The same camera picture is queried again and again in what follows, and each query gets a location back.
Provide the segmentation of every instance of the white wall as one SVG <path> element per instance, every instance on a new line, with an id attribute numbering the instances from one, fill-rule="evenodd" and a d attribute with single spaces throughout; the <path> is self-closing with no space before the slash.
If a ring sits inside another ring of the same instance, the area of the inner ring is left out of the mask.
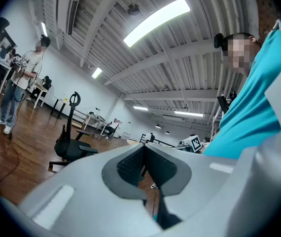
<path id="1" fill-rule="evenodd" d="M 114 93 L 99 84 L 51 46 L 44 53 L 39 77 L 42 79 L 45 76 L 49 76 L 52 80 L 52 87 L 45 99 L 45 102 L 50 106 L 54 106 L 56 102 L 54 95 L 63 98 L 65 92 L 69 99 L 76 91 L 81 97 L 80 105 L 77 107 L 79 111 L 96 114 L 95 108 L 97 107 L 101 110 L 99 115 L 105 118 L 111 112 L 111 106 L 117 99 Z M 62 103 L 59 102 L 56 108 L 59 110 L 61 105 Z M 69 111 L 69 106 L 65 106 L 63 113 L 68 115 Z"/>
<path id="2" fill-rule="evenodd" d="M 5 28 L 9 36 L 16 43 L 16 51 L 21 56 L 29 50 L 34 50 L 38 41 L 28 0 L 9 0 L 0 12 L 10 23 Z"/>
<path id="3" fill-rule="evenodd" d="M 131 135 L 131 139 L 139 141 L 142 134 L 152 132 L 155 135 L 155 139 L 166 142 L 171 145 L 178 145 L 180 140 L 188 138 L 190 134 L 194 133 L 199 136 L 200 140 L 203 140 L 207 135 L 206 132 L 193 131 L 179 126 L 160 123 L 162 129 L 156 128 L 156 121 L 149 118 L 142 111 L 135 110 L 132 106 L 119 99 L 113 112 L 110 115 L 109 121 L 118 119 L 122 121 L 120 133 L 128 132 Z"/>

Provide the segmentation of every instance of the ceiling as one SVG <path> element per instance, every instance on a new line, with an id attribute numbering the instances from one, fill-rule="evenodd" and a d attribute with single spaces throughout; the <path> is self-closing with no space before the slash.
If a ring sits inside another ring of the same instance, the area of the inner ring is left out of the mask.
<path id="1" fill-rule="evenodd" d="M 258 34 L 256 0 L 186 0 L 191 11 L 165 23 L 128 47 L 123 39 L 153 12 L 175 0 L 80 0 L 73 34 L 56 26 L 56 0 L 37 0 L 49 36 L 59 50 L 67 50 L 87 73 L 97 67 L 104 84 L 124 93 L 131 105 L 149 108 L 155 120 L 193 129 L 210 130 L 218 102 L 239 88 L 242 75 L 221 64 L 212 37 L 237 32 Z M 128 5 L 140 6 L 131 16 Z M 180 116 L 174 111 L 197 112 L 203 118 Z"/>

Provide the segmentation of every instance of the jeans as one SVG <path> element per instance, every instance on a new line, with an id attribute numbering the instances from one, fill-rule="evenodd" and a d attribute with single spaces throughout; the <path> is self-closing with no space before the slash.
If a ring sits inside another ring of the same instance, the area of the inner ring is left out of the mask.
<path id="1" fill-rule="evenodd" d="M 15 85 L 11 80 L 8 81 L 6 91 L 1 101 L 0 119 L 1 121 L 6 122 L 6 125 L 9 127 L 12 127 L 14 123 L 19 101 L 21 100 L 23 93 L 24 90 L 22 88 Z M 11 109 L 9 116 L 7 117 L 10 104 Z"/>

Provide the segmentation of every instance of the teal shirt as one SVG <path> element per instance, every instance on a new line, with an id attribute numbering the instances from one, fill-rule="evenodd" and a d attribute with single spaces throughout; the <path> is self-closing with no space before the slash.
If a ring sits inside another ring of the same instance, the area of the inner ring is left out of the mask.
<path id="1" fill-rule="evenodd" d="M 220 122 L 220 132 L 204 154 L 238 159 L 281 130 L 264 92 L 281 72 L 281 31 L 269 34 L 255 57 L 241 92 Z"/>

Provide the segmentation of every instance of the fluorescent light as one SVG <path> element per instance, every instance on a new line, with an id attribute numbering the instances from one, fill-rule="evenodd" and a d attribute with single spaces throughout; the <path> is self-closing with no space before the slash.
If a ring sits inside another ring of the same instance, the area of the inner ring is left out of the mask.
<path id="1" fill-rule="evenodd" d="M 182 115 L 189 115 L 189 116 L 204 117 L 204 114 L 202 114 L 202 113 L 186 113 L 186 112 L 178 112 L 178 111 L 175 111 L 175 114 L 182 114 Z"/>
<path id="2" fill-rule="evenodd" d="M 146 107 L 134 106 L 134 109 L 143 110 L 143 111 L 148 111 L 148 109 L 147 109 Z"/>
<path id="3" fill-rule="evenodd" d="M 44 35 L 47 36 L 45 24 L 43 22 L 41 22 L 41 24 L 42 24 L 42 29 L 43 29 Z"/>
<path id="4" fill-rule="evenodd" d="M 185 0 L 176 0 L 157 10 L 148 18 L 142 21 L 134 30 L 130 32 L 124 39 L 124 42 L 131 47 L 143 36 L 162 25 L 163 23 L 190 11 L 190 7 Z"/>
<path id="5" fill-rule="evenodd" d="M 95 72 L 92 74 L 92 77 L 96 78 L 101 72 L 102 72 L 102 69 L 101 68 L 97 68 L 95 70 Z"/>

